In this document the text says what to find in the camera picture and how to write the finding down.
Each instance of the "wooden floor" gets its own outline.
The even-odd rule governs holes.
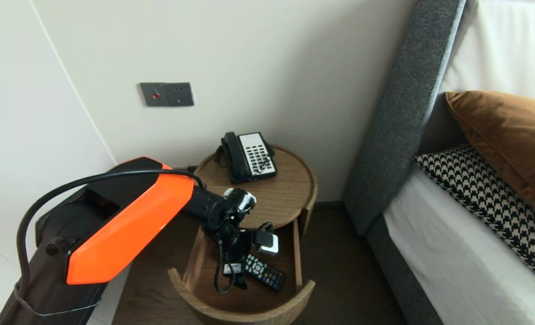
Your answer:
[[[200,324],[167,276],[171,267],[185,272],[195,233],[194,221],[178,217],[135,259],[113,325]],[[405,324],[368,243],[342,209],[313,212],[301,253],[304,282],[316,285],[295,325]]]

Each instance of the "wall socket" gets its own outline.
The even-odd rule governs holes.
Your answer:
[[[148,107],[193,106],[189,83],[140,83]]]

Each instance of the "tv remote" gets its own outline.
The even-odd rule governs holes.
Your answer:
[[[285,281],[285,273],[261,261],[252,254],[245,257],[245,273],[253,276],[259,282],[279,292]]]

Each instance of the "telephone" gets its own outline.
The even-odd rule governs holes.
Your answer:
[[[259,132],[237,136],[227,132],[217,149],[217,159],[221,152],[225,154],[229,179],[234,184],[277,175],[275,152]]]

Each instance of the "houndstooth pillow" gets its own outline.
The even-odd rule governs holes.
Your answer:
[[[476,149],[463,144],[414,160],[535,272],[535,208],[525,203]]]

